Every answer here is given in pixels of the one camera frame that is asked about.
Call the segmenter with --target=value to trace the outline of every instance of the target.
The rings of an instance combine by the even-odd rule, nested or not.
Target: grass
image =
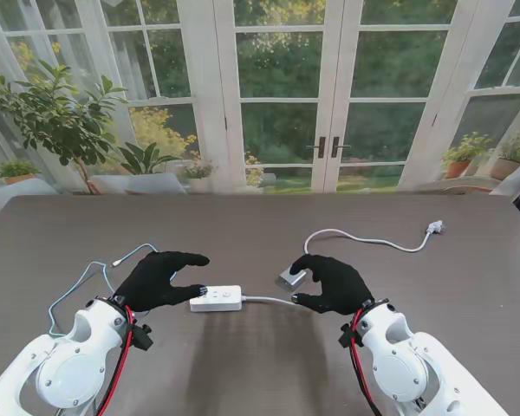
[[[339,179],[337,192],[339,193],[364,193],[364,192],[394,192],[399,183],[399,176],[363,177],[349,176]],[[311,178],[278,176],[273,186],[267,186],[268,194],[302,194],[311,193]]]

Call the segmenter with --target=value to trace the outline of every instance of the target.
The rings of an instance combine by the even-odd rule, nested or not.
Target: potted plant
[[[185,177],[193,192],[208,193],[211,191],[210,175],[214,168],[209,164],[202,164],[201,160],[195,161],[185,168]]]
[[[178,158],[168,154],[160,156],[159,149],[155,148],[158,145],[157,143],[152,143],[145,150],[131,143],[125,145],[127,148],[118,147],[126,160],[126,163],[120,164],[133,175],[154,173],[153,170],[157,165],[170,160],[178,160]]]
[[[101,84],[95,84],[96,90],[86,90],[77,101],[74,97],[80,92],[70,83],[70,67],[39,63],[44,70],[32,68],[30,82],[15,81],[25,91],[12,89],[11,82],[0,75],[0,110],[13,116],[25,138],[25,148],[41,145],[58,155],[63,166],[74,161],[92,194],[85,165],[106,162],[105,154],[115,142],[107,130],[107,125],[113,124],[109,111],[114,110],[114,101],[127,103],[113,94],[126,89],[114,87],[103,75]]]
[[[520,166],[520,135],[516,135],[501,146],[501,153],[491,168],[492,178],[503,180]]]
[[[478,132],[473,132],[470,136],[465,134],[460,145],[451,147],[445,154],[444,160],[451,161],[445,178],[459,177],[475,157],[486,152],[486,147],[490,143],[491,139],[487,134],[480,135]]]
[[[7,160],[0,164],[0,179],[11,185],[35,177],[41,171],[28,160]]]

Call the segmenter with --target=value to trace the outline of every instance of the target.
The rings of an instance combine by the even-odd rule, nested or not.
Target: french door
[[[215,0],[237,190],[394,189],[477,3]]]

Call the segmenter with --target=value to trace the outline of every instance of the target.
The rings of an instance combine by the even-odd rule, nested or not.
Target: power strip
[[[207,289],[205,295],[189,301],[192,312],[225,312],[243,307],[240,286],[207,286]]]

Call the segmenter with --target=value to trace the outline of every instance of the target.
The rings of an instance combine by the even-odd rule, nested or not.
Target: table surface
[[[0,214],[0,373],[48,330],[47,307],[91,260],[111,263],[149,242],[211,259],[180,272],[177,284],[239,284],[246,295],[285,297],[274,281],[311,232],[335,227],[415,247],[438,219],[445,235],[417,254],[343,238],[316,240],[311,251],[356,267],[376,298],[389,297],[414,332],[440,339],[507,413],[520,415],[520,214],[490,196],[16,198]],[[114,285],[139,258],[110,272]],[[88,299],[106,294],[97,273],[57,311],[62,330]],[[154,345],[131,351],[107,414],[369,415],[337,342],[346,321],[265,304],[210,314],[188,304],[156,309],[143,321]],[[365,348],[361,358],[369,368]],[[371,374],[368,383],[383,414],[395,415]],[[30,390],[23,395],[35,414],[53,414]]]

